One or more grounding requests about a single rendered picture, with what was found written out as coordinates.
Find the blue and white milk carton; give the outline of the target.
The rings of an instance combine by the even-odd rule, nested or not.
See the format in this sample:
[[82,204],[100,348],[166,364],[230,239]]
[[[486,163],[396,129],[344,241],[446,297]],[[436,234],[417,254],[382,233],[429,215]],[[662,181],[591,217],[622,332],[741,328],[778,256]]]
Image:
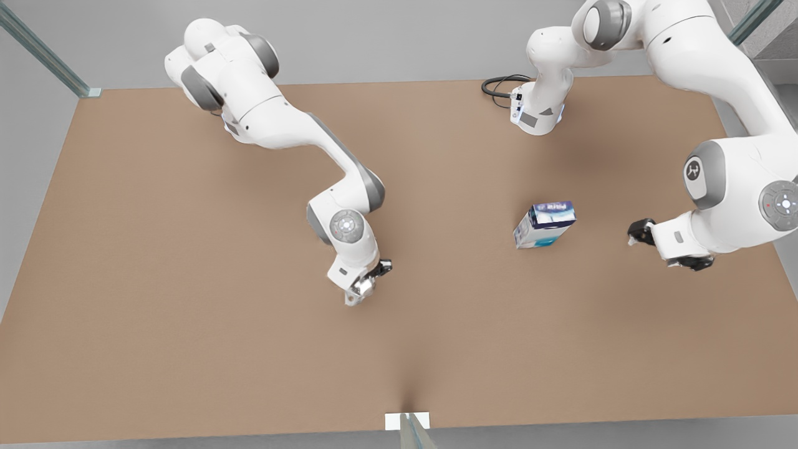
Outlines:
[[571,201],[535,204],[516,226],[516,248],[550,246],[577,221]]

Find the silver frame post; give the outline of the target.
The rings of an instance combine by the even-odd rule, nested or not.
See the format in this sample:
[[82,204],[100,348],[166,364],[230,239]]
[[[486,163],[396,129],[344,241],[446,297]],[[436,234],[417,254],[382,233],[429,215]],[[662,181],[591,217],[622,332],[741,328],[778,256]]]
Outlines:
[[729,31],[729,40],[740,46],[784,0],[756,0],[747,13]]
[[97,99],[102,89],[88,86],[34,31],[0,0],[0,28],[5,29],[20,45],[38,60],[51,74],[80,99]]
[[428,434],[429,412],[387,413],[385,429],[399,431],[400,449],[439,449]]

